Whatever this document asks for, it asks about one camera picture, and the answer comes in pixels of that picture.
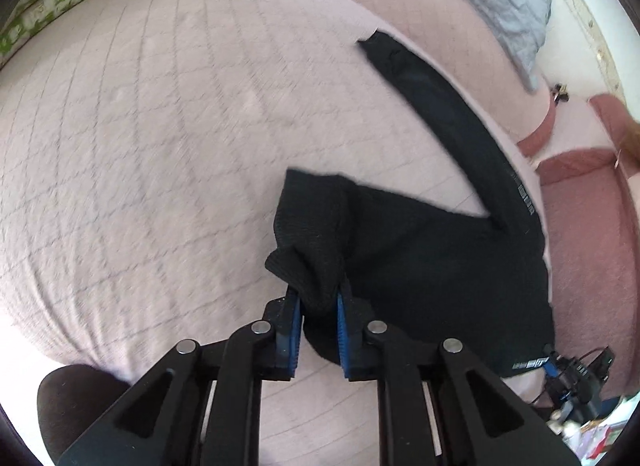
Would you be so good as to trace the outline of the black pants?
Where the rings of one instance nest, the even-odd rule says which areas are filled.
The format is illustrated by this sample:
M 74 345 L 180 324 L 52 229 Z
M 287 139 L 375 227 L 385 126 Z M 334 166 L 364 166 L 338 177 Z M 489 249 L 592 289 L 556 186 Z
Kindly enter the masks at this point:
M 337 360 L 347 289 L 413 339 L 457 338 L 503 378 L 555 342 L 546 238 L 533 197 L 485 123 L 428 62 L 383 31 L 360 42 L 378 73 L 454 158 L 485 207 L 451 212 L 341 175 L 288 169 L 266 268 L 299 294 L 306 336 Z

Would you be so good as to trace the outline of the red upholstered headboard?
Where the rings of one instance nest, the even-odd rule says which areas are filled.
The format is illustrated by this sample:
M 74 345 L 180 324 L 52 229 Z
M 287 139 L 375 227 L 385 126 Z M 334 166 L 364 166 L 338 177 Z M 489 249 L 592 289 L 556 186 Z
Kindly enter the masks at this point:
M 600 94 L 556 108 L 534 163 L 551 258 L 555 348 L 582 356 L 610 347 L 603 394 L 639 389 L 639 163 L 622 147 L 634 118 Z

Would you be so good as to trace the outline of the pink quilted bed cover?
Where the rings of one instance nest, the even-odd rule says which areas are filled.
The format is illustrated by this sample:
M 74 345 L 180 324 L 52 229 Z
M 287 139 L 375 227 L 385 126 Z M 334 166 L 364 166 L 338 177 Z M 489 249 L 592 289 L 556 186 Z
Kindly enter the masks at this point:
M 290 285 L 266 268 L 288 169 L 341 175 L 464 215 L 486 210 L 360 42 L 383 31 L 485 123 L 422 48 L 353 0 L 89 0 L 1 73 L 1 367 L 38 392 L 65 451 L 184 339 L 262 318 Z M 299 302 L 299 294 L 294 290 Z M 263 382 L 255 465 L 380 462 L 378 384 L 302 336 L 294 377 Z

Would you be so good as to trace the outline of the pink long pillow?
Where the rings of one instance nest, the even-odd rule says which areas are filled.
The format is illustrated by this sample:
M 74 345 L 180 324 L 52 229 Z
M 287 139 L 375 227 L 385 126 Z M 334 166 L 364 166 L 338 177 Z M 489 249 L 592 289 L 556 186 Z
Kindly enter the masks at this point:
M 355 0 L 398 29 L 456 79 L 521 152 L 550 140 L 550 92 L 526 90 L 502 46 L 468 0 Z

